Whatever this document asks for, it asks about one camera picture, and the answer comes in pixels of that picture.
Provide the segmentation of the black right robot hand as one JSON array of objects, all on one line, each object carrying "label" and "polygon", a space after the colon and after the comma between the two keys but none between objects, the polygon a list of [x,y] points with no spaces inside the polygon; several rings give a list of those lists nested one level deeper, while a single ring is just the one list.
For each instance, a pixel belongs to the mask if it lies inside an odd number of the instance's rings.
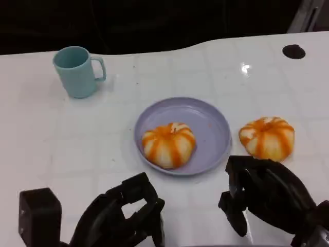
[{"label": "black right robot hand", "polygon": [[241,237],[248,226],[244,211],[294,237],[291,246],[328,246],[328,201],[316,204],[302,181],[273,160],[231,155],[225,171],[229,190],[218,207]]}]

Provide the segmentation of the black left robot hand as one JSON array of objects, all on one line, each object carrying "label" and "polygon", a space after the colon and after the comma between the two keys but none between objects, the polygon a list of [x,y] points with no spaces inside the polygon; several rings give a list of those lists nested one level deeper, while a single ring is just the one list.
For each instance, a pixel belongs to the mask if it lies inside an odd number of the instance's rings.
[{"label": "black left robot hand", "polygon": [[137,174],[92,201],[69,246],[136,246],[148,236],[164,246],[164,205],[147,174]]}]

